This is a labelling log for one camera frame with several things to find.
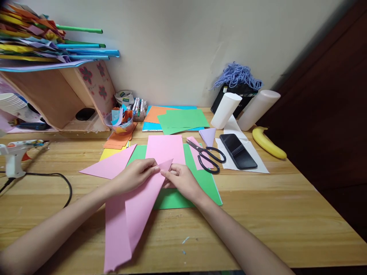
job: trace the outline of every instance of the glue gun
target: glue gun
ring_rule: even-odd
[[[31,148],[43,146],[44,141],[40,139],[32,139],[28,141],[15,141],[5,144],[0,144],[0,155],[6,157],[6,176],[8,178],[23,177],[26,172],[23,171],[21,162],[31,159],[27,155],[27,151]]]

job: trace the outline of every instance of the black cable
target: black cable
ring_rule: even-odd
[[[68,181],[68,179],[63,175],[63,174],[60,174],[60,173],[51,173],[51,174],[41,174],[41,173],[28,173],[26,172],[26,175],[32,175],[32,176],[60,176],[62,177],[66,183],[68,184],[69,186],[69,198],[68,198],[68,201],[66,202],[66,204],[64,205],[63,208],[65,208],[66,206],[69,205],[70,201],[71,201],[71,197],[73,195],[73,188],[71,187],[71,184],[70,182]],[[0,189],[0,193],[13,181],[15,180],[15,178],[9,178],[8,181],[4,184],[4,186]]]
[[[0,189],[0,193],[10,184],[13,182],[13,180],[15,180],[15,178],[8,178],[8,181],[4,184],[4,186]]]

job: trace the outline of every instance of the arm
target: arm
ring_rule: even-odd
[[[172,164],[171,169],[177,175],[161,171],[162,175],[196,205],[247,275],[294,274],[265,244],[208,197],[187,166]]]
[[[33,274],[109,198],[135,189],[157,173],[156,165],[154,159],[132,162],[116,178],[29,230],[1,252],[1,271],[6,275]]]

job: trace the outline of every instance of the scissors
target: scissors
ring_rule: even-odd
[[[214,147],[205,147],[205,149],[204,148],[201,148],[200,146],[196,146],[190,140],[187,140],[186,143],[188,143],[191,147],[193,147],[194,149],[196,149],[199,152],[198,159],[199,159],[200,165],[204,168],[205,171],[207,171],[207,172],[209,172],[211,174],[218,174],[219,173],[219,171],[220,171],[219,166],[214,161],[212,161],[208,157],[204,156],[202,152],[206,152],[209,156],[211,156],[217,162],[224,163],[224,162],[226,162],[227,159],[226,159],[226,156],[223,154],[222,151],[220,151],[220,150],[218,150],[218,149],[216,149]],[[217,158],[209,150],[213,150],[213,151],[216,151],[216,152],[220,153],[222,155],[222,157],[223,157],[223,160],[220,160],[219,158]],[[208,162],[210,162],[211,164],[213,164],[213,166],[215,168],[217,168],[217,170],[210,170],[209,168],[205,167],[205,165],[201,161],[201,158],[205,158]]]

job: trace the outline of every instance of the black computer mouse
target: black computer mouse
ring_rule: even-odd
[[[76,113],[75,118],[77,120],[88,120],[96,112],[93,108],[83,108],[78,113]]]

